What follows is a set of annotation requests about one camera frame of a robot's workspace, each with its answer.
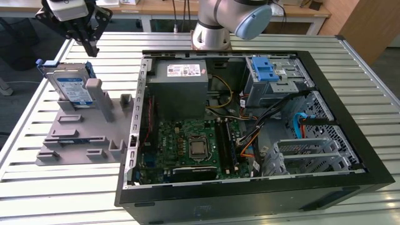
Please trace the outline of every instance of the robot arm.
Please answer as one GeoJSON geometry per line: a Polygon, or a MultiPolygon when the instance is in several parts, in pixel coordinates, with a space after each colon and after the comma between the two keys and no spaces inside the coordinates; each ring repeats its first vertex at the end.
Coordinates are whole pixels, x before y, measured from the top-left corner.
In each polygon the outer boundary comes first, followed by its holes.
{"type": "Polygon", "coordinates": [[[266,30],[272,17],[268,0],[200,0],[194,48],[223,50],[231,46],[230,31],[251,40],[266,30]]]}
{"type": "Polygon", "coordinates": [[[88,56],[96,57],[96,43],[111,21],[112,11],[100,8],[95,0],[42,0],[42,5],[36,19],[63,37],[74,38],[88,56]],[[91,24],[94,15],[99,24],[96,27],[91,24]]]}

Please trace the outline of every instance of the motherboard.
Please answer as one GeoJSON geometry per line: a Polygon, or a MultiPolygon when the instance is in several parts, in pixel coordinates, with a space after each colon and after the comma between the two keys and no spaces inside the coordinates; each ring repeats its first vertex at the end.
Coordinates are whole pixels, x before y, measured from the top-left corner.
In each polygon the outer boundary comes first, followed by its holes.
{"type": "Polygon", "coordinates": [[[182,120],[159,123],[158,151],[143,155],[147,184],[223,180],[250,176],[236,156],[236,120],[182,120]]]}

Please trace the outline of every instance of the circuit board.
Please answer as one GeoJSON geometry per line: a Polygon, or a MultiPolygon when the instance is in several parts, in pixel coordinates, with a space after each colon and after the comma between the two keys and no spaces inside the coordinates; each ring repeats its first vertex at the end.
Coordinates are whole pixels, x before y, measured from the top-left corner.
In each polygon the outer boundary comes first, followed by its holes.
{"type": "MultiPolygon", "coordinates": [[[[250,176],[248,163],[236,164],[236,170],[226,173],[220,166],[220,153],[214,120],[162,121],[156,153],[146,153],[142,176],[151,184],[168,183],[168,169],[191,166],[218,168],[216,180],[250,176]]],[[[240,136],[238,121],[230,121],[230,135],[240,136]]]]}

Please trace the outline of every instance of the desk leg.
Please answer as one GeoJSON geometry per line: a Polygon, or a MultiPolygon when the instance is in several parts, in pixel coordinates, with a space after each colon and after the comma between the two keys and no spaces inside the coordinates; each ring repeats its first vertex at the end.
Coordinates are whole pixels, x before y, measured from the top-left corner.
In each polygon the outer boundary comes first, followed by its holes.
{"type": "Polygon", "coordinates": [[[320,28],[323,27],[326,21],[326,17],[315,17],[314,22],[307,31],[307,35],[318,35],[320,32],[320,28]]]}
{"type": "Polygon", "coordinates": [[[143,32],[151,32],[151,15],[142,15],[143,32]]]}
{"type": "Polygon", "coordinates": [[[8,84],[4,82],[4,80],[0,78],[0,94],[4,96],[12,95],[14,90],[8,86],[8,84]]]}

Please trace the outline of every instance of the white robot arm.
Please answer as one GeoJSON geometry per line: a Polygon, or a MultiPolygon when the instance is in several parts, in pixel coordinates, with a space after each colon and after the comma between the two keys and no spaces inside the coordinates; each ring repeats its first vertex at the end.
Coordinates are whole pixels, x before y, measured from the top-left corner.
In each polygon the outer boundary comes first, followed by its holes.
{"type": "Polygon", "coordinates": [[[192,45],[199,50],[224,50],[230,32],[251,40],[266,30],[272,17],[268,0],[200,0],[192,45]]]}

